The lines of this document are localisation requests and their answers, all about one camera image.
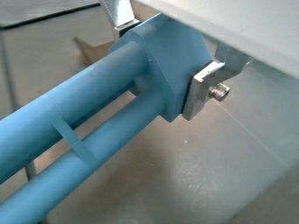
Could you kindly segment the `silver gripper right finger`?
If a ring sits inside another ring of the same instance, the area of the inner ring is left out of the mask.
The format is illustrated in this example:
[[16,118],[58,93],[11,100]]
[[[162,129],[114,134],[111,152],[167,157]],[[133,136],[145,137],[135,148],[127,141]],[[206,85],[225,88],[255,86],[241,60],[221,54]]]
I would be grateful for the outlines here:
[[191,77],[185,104],[183,118],[190,121],[203,110],[210,99],[223,102],[230,94],[230,87],[223,82],[242,73],[251,57],[234,47],[219,43],[214,59]]

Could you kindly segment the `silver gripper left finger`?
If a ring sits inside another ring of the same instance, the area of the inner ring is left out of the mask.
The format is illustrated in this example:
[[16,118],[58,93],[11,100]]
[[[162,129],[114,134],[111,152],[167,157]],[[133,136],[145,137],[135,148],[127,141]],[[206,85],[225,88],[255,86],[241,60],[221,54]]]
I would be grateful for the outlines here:
[[141,24],[130,0],[99,0],[114,28],[114,39],[121,39],[126,32]]

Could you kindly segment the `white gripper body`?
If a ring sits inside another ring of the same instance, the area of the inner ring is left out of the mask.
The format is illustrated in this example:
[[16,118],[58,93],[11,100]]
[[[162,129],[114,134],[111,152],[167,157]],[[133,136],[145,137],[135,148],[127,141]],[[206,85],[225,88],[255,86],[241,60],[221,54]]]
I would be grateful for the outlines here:
[[137,0],[299,79],[299,0]]

